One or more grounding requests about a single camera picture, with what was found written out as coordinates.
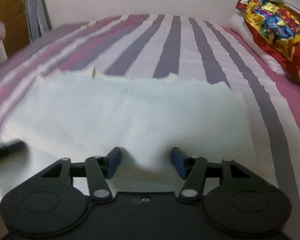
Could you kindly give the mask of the grey curtain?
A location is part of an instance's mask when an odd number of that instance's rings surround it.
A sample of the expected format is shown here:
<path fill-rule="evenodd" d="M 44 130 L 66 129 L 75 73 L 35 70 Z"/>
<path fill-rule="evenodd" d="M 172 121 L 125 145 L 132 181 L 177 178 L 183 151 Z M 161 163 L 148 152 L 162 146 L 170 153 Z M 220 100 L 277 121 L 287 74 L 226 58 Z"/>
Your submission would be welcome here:
<path fill-rule="evenodd" d="M 25 14 L 31 42 L 50 30 L 50 22 L 44 0 L 25 0 Z"/>

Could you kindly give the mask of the brown wooden door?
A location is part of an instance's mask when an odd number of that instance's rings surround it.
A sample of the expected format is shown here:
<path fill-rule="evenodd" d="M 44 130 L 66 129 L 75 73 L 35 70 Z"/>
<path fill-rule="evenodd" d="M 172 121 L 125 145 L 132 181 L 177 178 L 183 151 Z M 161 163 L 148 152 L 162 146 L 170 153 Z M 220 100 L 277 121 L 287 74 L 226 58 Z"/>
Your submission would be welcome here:
<path fill-rule="evenodd" d="M 25 0 L 0 0 L 0 21 L 5 25 L 6 37 L 3 45 L 7 57 L 30 43 Z"/>

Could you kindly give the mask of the white pillow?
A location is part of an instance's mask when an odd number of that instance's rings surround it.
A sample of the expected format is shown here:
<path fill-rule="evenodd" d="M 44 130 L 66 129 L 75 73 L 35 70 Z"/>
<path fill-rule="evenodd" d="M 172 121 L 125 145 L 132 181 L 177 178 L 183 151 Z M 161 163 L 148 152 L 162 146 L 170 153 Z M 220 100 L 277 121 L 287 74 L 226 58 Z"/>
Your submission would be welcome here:
<path fill-rule="evenodd" d="M 276 74 L 284 75 L 282 66 L 270 55 L 264 52 L 253 40 L 253 35 L 247 28 L 243 16 L 238 12 L 233 14 L 229 27 L 236 32 L 244 42 L 259 56 L 259 58 Z"/>

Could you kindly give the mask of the striped bed sheet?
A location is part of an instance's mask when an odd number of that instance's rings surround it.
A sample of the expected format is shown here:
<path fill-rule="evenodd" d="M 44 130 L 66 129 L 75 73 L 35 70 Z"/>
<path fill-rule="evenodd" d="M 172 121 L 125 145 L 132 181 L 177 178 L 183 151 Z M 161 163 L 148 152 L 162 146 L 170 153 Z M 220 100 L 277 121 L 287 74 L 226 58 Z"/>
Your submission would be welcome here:
<path fill-rule="evenodd" d="M 84 68 L 129 77 L 174 73 L 242 92 L 257 159 L 291 197 L 286 230 L 300 239 L 300 86 L 272 71 L 239 31 L 166 15 L 114 16 L 48 31 L 0 65 L 0 130 L 37 75 Z"/>

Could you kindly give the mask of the colourful red yellow blanket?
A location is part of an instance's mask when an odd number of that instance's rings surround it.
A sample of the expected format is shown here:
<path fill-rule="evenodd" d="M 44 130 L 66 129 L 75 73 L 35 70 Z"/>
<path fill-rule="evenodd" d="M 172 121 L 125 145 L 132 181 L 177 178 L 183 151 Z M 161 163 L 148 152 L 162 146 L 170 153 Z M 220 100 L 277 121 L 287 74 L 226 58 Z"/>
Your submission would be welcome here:
<path fill-rule="evenodd" d="M 285 75 L 300 79 L 300 13 L 281 1 L 238 0 L 254 42 L 283 68 Z"/>

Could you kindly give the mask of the white cloth garment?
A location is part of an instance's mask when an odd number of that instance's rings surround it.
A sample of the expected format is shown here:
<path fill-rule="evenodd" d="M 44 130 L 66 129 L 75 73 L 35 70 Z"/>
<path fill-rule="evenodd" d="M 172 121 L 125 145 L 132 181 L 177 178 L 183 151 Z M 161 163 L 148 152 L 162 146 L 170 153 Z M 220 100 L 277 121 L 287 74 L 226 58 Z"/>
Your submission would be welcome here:
<path fill-rule="evenodd" d="M 113 191 L 176 191 L 172 148 L 256 168 L 244 96 L 224 82 L 80 73 L 39 77 L 5 120 L 2 139 L 81 162 L 122 149 Z"/>

